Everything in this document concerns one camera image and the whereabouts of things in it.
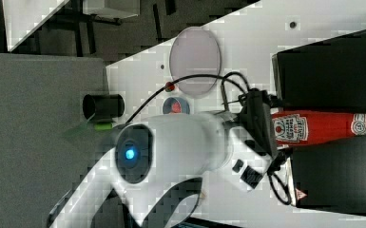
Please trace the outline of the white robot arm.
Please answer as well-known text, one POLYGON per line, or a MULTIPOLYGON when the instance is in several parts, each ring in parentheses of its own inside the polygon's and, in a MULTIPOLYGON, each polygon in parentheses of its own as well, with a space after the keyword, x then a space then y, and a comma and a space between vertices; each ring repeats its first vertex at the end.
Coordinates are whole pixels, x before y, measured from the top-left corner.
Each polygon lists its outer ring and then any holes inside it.
POLYGON ((251 89, 238 113, 152 116, 114 127, 109 149, 50 212, 47 228, 91 228, 110 194, 137 228, 172 228, 197 208, 207 172, 254 190, 278 166, 271 110, 280 99, 251 89))

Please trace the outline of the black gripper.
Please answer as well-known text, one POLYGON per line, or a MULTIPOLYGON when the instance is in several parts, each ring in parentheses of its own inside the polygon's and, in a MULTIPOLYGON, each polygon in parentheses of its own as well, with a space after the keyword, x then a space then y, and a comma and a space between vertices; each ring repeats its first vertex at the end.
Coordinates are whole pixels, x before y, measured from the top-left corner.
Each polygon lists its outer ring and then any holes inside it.
POLYGON ((278 145, 273 129, 271 108, 276 97, 270 96, 265 90, 250 89, 239 96, 242 105, 239 122, 252 137, 245 143, 263 159, 267 159, 267 173, 280 171, 280 167, 293 154, 293 149, 278 145))

